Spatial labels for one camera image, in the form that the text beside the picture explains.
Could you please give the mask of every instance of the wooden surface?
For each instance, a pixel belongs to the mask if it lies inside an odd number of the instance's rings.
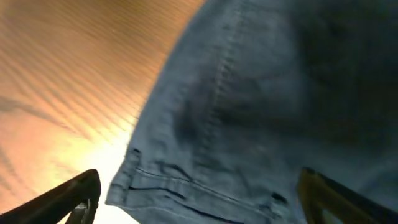
[[[87,169],[95,223],[158,71],[202,0],[0,1],[0,213]]]

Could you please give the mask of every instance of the blue denim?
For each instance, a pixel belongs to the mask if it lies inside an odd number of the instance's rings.
[[[398,210],[392,1],[209,0],[106,203],[148,223],[306,223],[301,168]]]

